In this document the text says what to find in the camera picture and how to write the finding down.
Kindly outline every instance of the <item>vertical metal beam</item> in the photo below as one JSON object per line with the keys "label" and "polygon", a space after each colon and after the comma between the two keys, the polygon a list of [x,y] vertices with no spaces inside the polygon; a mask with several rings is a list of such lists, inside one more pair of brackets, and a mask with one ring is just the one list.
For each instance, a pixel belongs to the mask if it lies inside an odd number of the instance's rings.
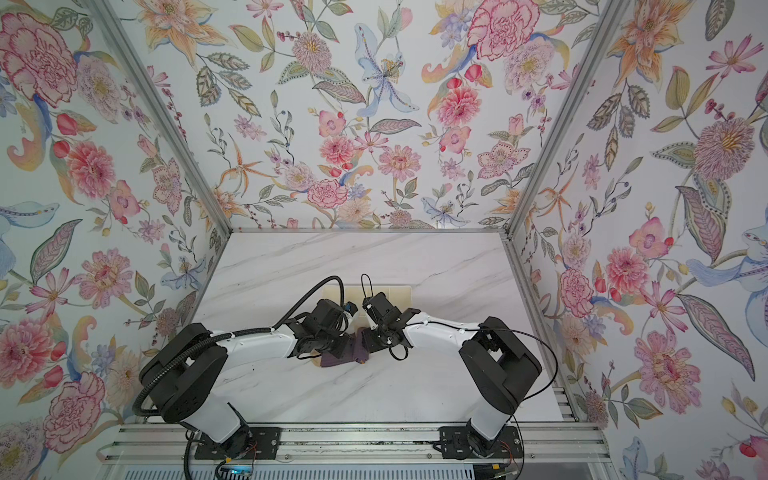
{"label": "vertical metal beam", "polygon": [[214,224],[223,232],[224,238],[229,239],[232,233],[232,225],[224,215],[219,202],[214,197],[213,191],[208,187],[203,174],[197,167],[194,155],[187,146],[187,142],[181,136],[173,120],[170,118],[165,103],[157,93],[154,82],[149,77],[144,63],[139,59],[131,44],[127,33],[120,23],[120,19],[109,5],[109,0],[83,0],[85,8],[91,12],[94,23],[99,26],[101,33],[109,44],[112,53],[118,58],[125,74],[136,87],[141,97],[147,104],[152,118],[160,134],[170,144],[174,156],[179,160],[184,175],[189,180],[192,188],[197,192],[197,197],[205,206],[208,216]]}
{"label": "vertical metal beam", "polygon": [[518,202],[518,206],[512,214],[511,220],[507,223],[506,231],[508,238],[511,239],[515,235],[515,232],[523,224],[525,216],[531,209],[533,200],[536,197],[536,192],[538,192],[538,188],[541,186],[544,176],[549,171],[549,166],[552,163],[554,154],[557,153],[563,138],[565,138],[565,135],[568,133],[568,128],[576,115],[576,110],[581,104],[581,100],[587,94],[587,89],[592,82],[594,73],[597,71],[601,60],[605,56],[605,51],[607,50],[608,45],[621,22],[621,17],[624,15],[630,2],[631,0],[604,0],[605,10],[603,10],[603,15],[598,19],[598,24],[592,35],[589,48],[584,54],[580,73],[568,90],[568,96],[566,96],[560,112],[557,117],[555,117],[552,133],[549,134],[549,137],[544,144],[544,148],[541,150],[541,156],[534,167],[528,185],[523,191],[522,199]]}

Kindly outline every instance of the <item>wallpapered wall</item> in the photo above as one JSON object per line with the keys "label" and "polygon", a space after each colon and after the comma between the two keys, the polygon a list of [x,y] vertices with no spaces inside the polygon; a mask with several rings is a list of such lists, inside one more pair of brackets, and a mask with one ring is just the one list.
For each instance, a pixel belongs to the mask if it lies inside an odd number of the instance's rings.
{"label": "wallpapered wall", "polygon": [[235,227],[500,227],[598,0],[114,1]]}
{"label": "wallpapered wall", "polygon": [[515,237],[627,479],[768,478],[766,17],[633,2]]}
{"label": "wallpapered wall", "polygon": [[225,239],[84,8],[0,22],[0,478],[79,478]]}

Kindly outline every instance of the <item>marble tabletop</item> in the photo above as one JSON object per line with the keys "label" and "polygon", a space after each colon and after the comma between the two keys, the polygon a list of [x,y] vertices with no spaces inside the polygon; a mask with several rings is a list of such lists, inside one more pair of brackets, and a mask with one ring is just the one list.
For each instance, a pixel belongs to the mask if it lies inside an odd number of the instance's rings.
{"label": "marble tabletop", "polygon": [[[497,316],[532,333],[498,233],[235,233],[195,321],[221,330],[271,326],[326,276],[359,285],[361,273],[374,285],[410,285],[413,306],[434,317]],[[298,311],[311,311],[319,298]],[[541,358],[534,340],[521,339]],[[533,390],[549,378],[545,370]],[[379,352],[363,365],[330,368],[262,360],[223,372],[214,391],[248,422],[456,422],[468,419],[479,399],[458,353],[419,349],[403,362]],[[562,420],[551,388],[516,416]]]}

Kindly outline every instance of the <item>black mounting plate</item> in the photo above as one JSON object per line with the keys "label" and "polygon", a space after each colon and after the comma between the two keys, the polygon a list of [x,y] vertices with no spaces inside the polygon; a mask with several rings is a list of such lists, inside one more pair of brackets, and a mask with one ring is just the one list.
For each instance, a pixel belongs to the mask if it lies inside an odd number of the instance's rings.
{"label": "black mounting plate", "polygon": [[[277,457],[277,449],[280,447],[280,433],[282,429],[277,427],[250,427],[250,431],[257,442],[256,460],[274,460]],[[226,457],[224,452],[217,449],[216,444],[208,435],[203,434],[200,439],[203,443],[195,449],[195,460],[224,460]],[[250,450],[243,459],[252,460],[253,455],[254,451]]]}
{"label": "black mounting plate", "polygon": [[[442,457],[454,460],[465,460],[467,458],[478,458],[470,449],[467,437],[469,427],[440,427],[439,445],[442,449]],[[504,427],[502,433],[493,444],[492,454],[487,458],[507,458],[509,452],[502,446],[502,442],[509,445],[512,449],[513,458],[523,458],[523,450],[520,447],[520,433],[515,427]]]}

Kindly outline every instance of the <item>floral wallpaper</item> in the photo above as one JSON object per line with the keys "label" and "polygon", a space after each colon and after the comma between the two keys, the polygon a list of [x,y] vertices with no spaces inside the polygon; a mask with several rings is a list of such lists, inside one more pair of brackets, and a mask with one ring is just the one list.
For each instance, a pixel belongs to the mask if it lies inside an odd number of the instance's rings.
{"label": "floral wallpaper", "polygon": [[634,0],[515,234],[627,480],[768,478],[766,17]]}
{"label": "floral wallpaper", "polygon": [[0,478],[78,478],[226,237],[79,2],[0,2],[0,101]]}
{"label": "floral wallpaper", "polygon": [[157,86],[236,229],[501,227],[601,12],[599,0],[111,4],[142,61],[169,75]]}

